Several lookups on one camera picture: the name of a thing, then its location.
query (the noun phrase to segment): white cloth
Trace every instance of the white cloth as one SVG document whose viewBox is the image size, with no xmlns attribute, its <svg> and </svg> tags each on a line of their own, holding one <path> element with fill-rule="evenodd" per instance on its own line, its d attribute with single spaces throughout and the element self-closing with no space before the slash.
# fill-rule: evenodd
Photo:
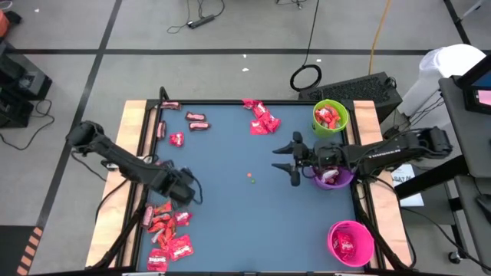
<svg viewBox="0 0 491 276">
<path fill-rule="evenodd" d="M 463 75 L 486 55 L 479 49 L 457 44 L 433 50 L 420 62 L 420 75 L 397 107 L 399 112 L 412 116 L 440 88 L 438 80 L 452 75 Z"/>
</svg>

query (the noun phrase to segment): pink bowl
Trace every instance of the pink bowl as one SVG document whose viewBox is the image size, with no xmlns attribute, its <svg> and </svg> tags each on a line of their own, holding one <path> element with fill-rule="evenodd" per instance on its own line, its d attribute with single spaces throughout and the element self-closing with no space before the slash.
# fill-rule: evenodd
<svg viewBox="0 0 491 276">
<path fill-rule="evenodd" d="M 347 261 L 341 260 L 334 250 L 333 237 L 334 233 L 337 231 L 350 234 L 353 237 L 356 252 L 354 253 L 353 257 Z M 334 223 L 331 226 L 331 229 L 329 229 L 327 246 L 331 254 L 334 255 L 341 263 L 353 268 L 366 265 L 374 255 L 375 250 L 374 238 L 372 238 L 370 232 L 362 224 L 354 221 L 341 221 Z"/>
</svg>

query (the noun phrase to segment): floor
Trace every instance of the floor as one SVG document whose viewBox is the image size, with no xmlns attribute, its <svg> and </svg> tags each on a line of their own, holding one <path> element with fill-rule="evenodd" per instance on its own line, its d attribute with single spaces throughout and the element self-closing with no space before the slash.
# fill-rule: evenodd
<svg viewBox="0 0 491 276">
<path fill-rule="evenodd" d="M 169 26 L 186 22 L 186 1 L 14 1 L 12 10 L 24 21 L 10 30 L 7 41 L 54 81 L 48 99 L 53 100 L 55 123 L 23 152 L 0 144 L 0 210 L 8 210 L 0 212 L 0 225 L 44 229 L 30 274 L 85 265 L 103 183 L 68 158 L 64 136 L 80 120 L 94 120 L 116 138 L 125 100 L 156 98 L 160 86 L 174 99 L 297 97 L 288 81 L 305 58 L 315 1 L 307 0 L 302 10 L 274 0 L 225 3 L 214 22 L 168 34 Z M 473 3 L 452 0 L 458 15 Z M 191 19 L 196 19 L 197 2 L 189 0 L 189 5 Z M 384 5 L 385 0 L 321 1 L 312 40 L 316 51 L 308 59 L 322 68 L 321 84 L 367 74 Z M 219 0 L 208 0 L 203 14 L 220 9 Z M 463 21 L 465 38 L 443 0 L 393 0 L 377 44 L 387 51 L 374 57 L 373 72 L 395 77 L 403 96 L 428 50 L 468 39 L 489 52 L 490 12 L 488 2 Z M 305 72 L 296 84 L 305 86 L 314 78 Z M 392 119 L 382 124 L 383 130 Z M 2 134 L 24 145 L 44 120 L 34 118 L 28 128 Z M 99 161 L 87 158 L 104 174 Z M 453 247 L 433 226 L 408 225 L 407 230 L 421 271 L 482 274 L 470 261 L 450 264 L 447 253 Z"/>
</svg>

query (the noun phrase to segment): paper sheet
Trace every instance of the paper sheet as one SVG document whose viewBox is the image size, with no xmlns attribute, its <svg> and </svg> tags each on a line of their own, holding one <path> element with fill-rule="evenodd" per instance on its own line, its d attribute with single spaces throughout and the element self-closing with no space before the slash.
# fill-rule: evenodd
<svg viewBox="0 0 491 276">
<path fill-rule="evenodd" d="M 414 177 L 413 167 L 411 164 L 403 164 L 394 170 L 391 175 L 395 187 Z M 424 202 L 421 194 L 416 194 L 401 200 L 400 205 L 403 207 L 424 206 Z"/>
</svg>

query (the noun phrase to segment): purple bowl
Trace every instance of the purple bowl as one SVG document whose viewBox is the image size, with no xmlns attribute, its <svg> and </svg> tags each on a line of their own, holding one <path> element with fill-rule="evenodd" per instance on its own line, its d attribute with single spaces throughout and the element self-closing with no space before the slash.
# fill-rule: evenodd
<svg viewBox="0 0 491 276">
<path fill-rule="evenodd" d="M 321 189 L 340 189 L 345 186 L 348 186 L 351 183 L 351 180 L 353 180 L 354 174 L 350 172 L 348 169 L 345 169 L 343 167 L 339 167 L 339 175 L 336 178 L 336 182 L 334 184 L 326 184 L 322 182 L 321 178 L 319 179 L 317 176 L 313 178 L 314 183 L 317 187 Z"/>
</svg>

